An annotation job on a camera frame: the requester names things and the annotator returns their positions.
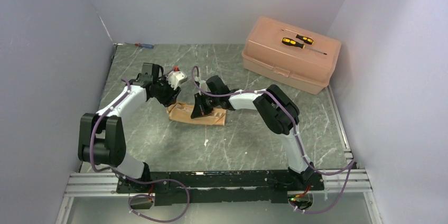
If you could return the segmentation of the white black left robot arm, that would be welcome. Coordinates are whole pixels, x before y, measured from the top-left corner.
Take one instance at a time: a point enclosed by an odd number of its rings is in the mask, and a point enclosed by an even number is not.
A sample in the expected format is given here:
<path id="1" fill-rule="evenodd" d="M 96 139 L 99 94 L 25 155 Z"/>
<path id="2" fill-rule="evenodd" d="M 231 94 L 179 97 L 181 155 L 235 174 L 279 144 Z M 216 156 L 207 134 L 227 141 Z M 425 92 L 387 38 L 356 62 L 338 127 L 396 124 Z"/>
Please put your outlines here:
<path id="1" fill-rule="evenodd" d="M 90 163 L 96 173 L 111 170 L 130 180 L 136 191 L 147 191 L 152 185 L 150 168 L 128 153 L 124 122 L 152 98 L 164 107 L 175 104 L 187 78 L 177 67 L 165 72 L 161 65 L 144 63 L 136 78 L 124 80 L 124 89 L 111 103 L 81 117 L 79 160 Z"/>

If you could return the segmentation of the peach satin napkin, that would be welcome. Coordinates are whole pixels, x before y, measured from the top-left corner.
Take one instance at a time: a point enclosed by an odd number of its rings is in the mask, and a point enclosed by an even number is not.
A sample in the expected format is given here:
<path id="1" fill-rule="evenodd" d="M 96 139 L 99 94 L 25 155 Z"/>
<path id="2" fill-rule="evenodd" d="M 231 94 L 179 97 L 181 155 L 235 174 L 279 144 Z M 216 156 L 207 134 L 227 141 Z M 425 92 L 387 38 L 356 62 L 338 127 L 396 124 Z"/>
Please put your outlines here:
<path id="1" fill-rule="evenodd" d="M 205 116 L 191 118 L 193 105 L 184 102 L 176 102 L 167 107 L 167 114 L 170 120 L 195 125 L 216 125 L 224 126 L 226 122 L 227 111 L 222 108 L 214 108 L 213 111 Z"/>

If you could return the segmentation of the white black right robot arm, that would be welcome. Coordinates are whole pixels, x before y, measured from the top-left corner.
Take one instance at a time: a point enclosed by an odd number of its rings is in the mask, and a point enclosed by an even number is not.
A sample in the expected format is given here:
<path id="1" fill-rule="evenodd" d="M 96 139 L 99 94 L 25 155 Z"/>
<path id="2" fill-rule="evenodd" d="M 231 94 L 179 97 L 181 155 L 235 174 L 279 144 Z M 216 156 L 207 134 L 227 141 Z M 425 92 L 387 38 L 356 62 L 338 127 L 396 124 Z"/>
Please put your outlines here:
<path id="1" fill-rule="evenodd" d="M 293 187 L 303 190 L 311 184 L 314 166 L 298 133 L 300 111 L 279 86 L 270 85 L 262 90 L 231 90 L 219 76 L 206 81 L 195 77 L 193 83 L 199 92 L 194 96 L 191 118 L 210 115 L 215 107 L 257 111 L 267 128 L 281 136 Z"/>

